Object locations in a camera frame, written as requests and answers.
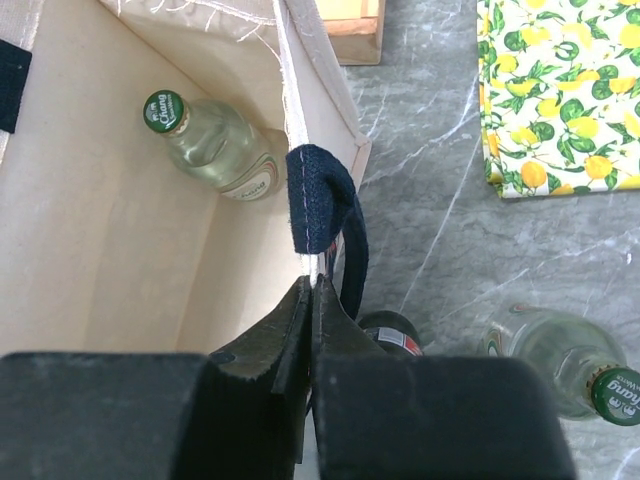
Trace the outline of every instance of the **beige fabric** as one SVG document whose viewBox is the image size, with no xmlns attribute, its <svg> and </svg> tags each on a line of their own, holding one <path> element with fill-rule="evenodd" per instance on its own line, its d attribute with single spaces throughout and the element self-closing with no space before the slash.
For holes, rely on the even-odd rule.
<svg viewBox="0 0 640 480">
<path fill-rule="evenodd" d="M 210 351 L 318 269 L 293 251 L 285 189 L 236 203 L 171 165 L 140 121 L 152 91 L 233 103 L 357 176 L 368 157 L 335 59 L 318 66 L 284 1 L 104 3 L 115 15 L 44 2 L 0 166 L 0 352 Z"/>
</svg>

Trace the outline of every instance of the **black fabric tab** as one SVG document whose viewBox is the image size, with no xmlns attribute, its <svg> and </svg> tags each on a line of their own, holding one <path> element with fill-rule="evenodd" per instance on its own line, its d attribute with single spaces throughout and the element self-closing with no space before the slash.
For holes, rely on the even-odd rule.
<svg viewBox="0 0 640 480">
<path fill-rule="evenodd" d="M 14 133 L 31 52 L 0 40 L 0 130 Z"/>
</svg>

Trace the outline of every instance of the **glass bottle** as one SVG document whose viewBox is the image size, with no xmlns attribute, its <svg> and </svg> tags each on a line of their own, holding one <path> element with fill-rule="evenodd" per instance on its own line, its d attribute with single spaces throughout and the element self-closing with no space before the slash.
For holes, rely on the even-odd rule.
<svg viewBox="0 0 640 480">
<path fill-rule="evenodd" d="M 609 333 L 583 317 L 515 304 L 490 319 L 479 348 L 528 362 L 564 418 L 640 424 L 640 373 L 626 366 Z"/>
<path fill-rule="evenodd" d="M 147 126 L 162 135 L 176 167 L 222 195 L 250 201 L 278 189 L 284 159 L 238 111 L 216 100 L 186 102 L 171 90 L 149 97 Z"/>
</svg>

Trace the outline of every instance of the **green bottle cap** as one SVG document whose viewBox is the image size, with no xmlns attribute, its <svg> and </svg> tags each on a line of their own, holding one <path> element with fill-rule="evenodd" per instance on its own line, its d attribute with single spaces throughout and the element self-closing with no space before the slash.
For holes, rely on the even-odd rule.
<svg viewBox="0 0 640 480">
<path fill-rule="evenodd" d="M 147 126 L 156 133 L 171 133 L 182 125 L 186 108 L 176 92 L 160 90 L 144 104 L 143 116 Z"/>
<path fill-rule="evenodd" d="M 640 373 L 615 367 L 596 375 L 591 401 L 602 418 L 625 427 L 640 425 Z"/>
</svg>

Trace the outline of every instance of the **bottle neck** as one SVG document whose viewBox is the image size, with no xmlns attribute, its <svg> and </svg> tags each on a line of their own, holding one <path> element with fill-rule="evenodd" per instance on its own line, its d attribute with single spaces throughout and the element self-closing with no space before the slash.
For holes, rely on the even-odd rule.
<svg viewBox="0 0 640 480">
<path fill-rule="evenodd" d="M 598 413 L 591 400 L 591 385 L 599 372 L 619 367 L 620 361 L 595 347 L 573 349 L 559 369 L 557 382 L 569 386 L 571 397 L 584 408 Z"/>
</svg>

